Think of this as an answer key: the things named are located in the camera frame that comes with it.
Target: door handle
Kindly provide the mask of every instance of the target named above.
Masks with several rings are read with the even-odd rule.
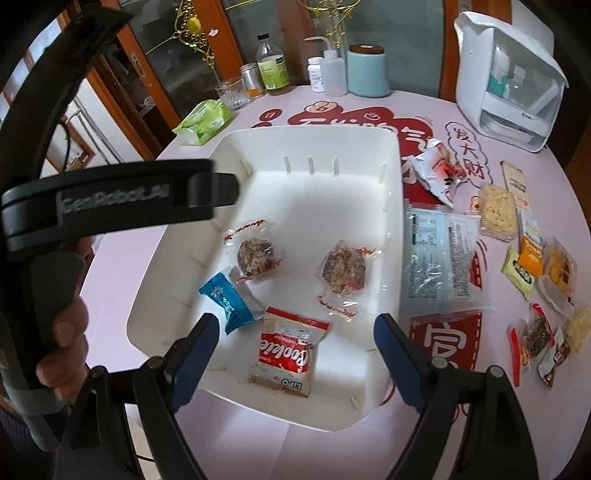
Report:
[[[143,79],[146,78],[148,75],[146,74],[144,66],[142,65],[138,56],[134,52],[129,54],[129,56],[131,57],[131,63],[134,65],[135,71],[138,73],[138,75]]]

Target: wrapped pastry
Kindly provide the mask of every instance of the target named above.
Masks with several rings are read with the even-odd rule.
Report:
[[[228,230],[224,235],[225,250],[241,276],[237,282],[252,280],[279,266],[283,255],[275,247],[275,226],[260,219]]]
[[[323,260],[318,274],[326,288],[318,302],[329,314],[347,320],[357,316],[366,303],[368,261],[380,252],[366,247],[354,248],[339,242]]]

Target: light blue canister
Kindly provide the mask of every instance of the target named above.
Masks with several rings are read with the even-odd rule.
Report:
[[[378,98],[390,93],[386,54],[378,45],[351,45],[347,52],[349,91],[361,97]]]

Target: green tissue pack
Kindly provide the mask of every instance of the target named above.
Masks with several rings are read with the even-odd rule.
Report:
[[[182,145],[205,145],[232,120],[232,111],[221,100],[204,100],[173,132]]]

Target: snack package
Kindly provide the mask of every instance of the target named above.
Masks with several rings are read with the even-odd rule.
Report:
[[[525,268],[534,277],[543,273],[542,239],[538,222],[525,210],[519,210],[519,251],[520,267]]]
[[[540,290],[552,306],[567,318],[574,313],[574,291],[577,287],[577,263],[565,247],[550,237],[544,245],[544,275]]]
[[[554,334],[554,345],[548,348],[544,358],[538,365],[538,372],[546,384],[546,387],[548,387],[548,390],[551,390],[554,385],[556,369],[562,365],[569,354],[570,346],[566,342],[562,328],[558,327]]]
[[[524,335],[524,345],[530,359],[537,363],[549,346],[554,345],[552,328],[539,303],[531,305],[534,311],[534,320],[527,324],[527,331]]]
[[[572,351],[579,354],[591,330],[591,308],[586,303],[576,302],[573,318],[564,327],[567,342]]]
[[[420,155],[407,157],[414,167],[419,182],[443,202],[453,208],[456,187],[467,180],[466,170],[441,140],[430,138],[427,149]]]
[[[369,267],[380,253],[380,250],[367,247],[355,248],[343,241],[329,252],[318,273],[326,287],[326,291],[318,296],[318,302],[329,310],[329,314],[351,320],[363,310]]]
[[[480,197],[480,232],[504,242],[517,236],[517,211],[513,195],[496,185],[483,183]]]
[[[509,246],[501,272],[511,280],[511,283],[515,285],[525,299],[528,300],[531,293],[534,291],[535,277],[521,268],[518,263],[518,258],[519,254],[512,246]]]
[[[265,313],[255,382],[307,397],[313,347],[330,323],[269,307]]]
[[[531,306],[534,318],[530,322],[523,319],[509,325],[507,335],[511,346],[513,366],[513,384],[521,385],[524,375],[531,372],[532,367],[545,354],[548,347],[554,345],[552,329],[539,304]]]
[[[406,208],[401,318],[493,308],[470,282],[478,222],[477,216]]]
[[[513,384],[521,385],[521,379],[531,372],[531,359],[525,346],[524,338],[527,334],[527,322],[519,319],[509,325],[507,335],[511,346],[511,364],[513,366]]]
[[[199,289],[201,295],[208,296],[225,310],[226,335],[258,320],[265,313],[246,284],[236,282],[239,275],[237,268],[227,267]]]
[[[275,225],[260,219],[248,222],[224,234],[224,250],[232,265],[240,268],[238,282],[253,278],[277,268],[283,254],[276,249]]]
[[[523,171],[506,160],[501,161],[501,168],[503,169],[507,191],[515,198],[515,206],[519,210],[525,210],[531,214],[530,196],[525,186]]]

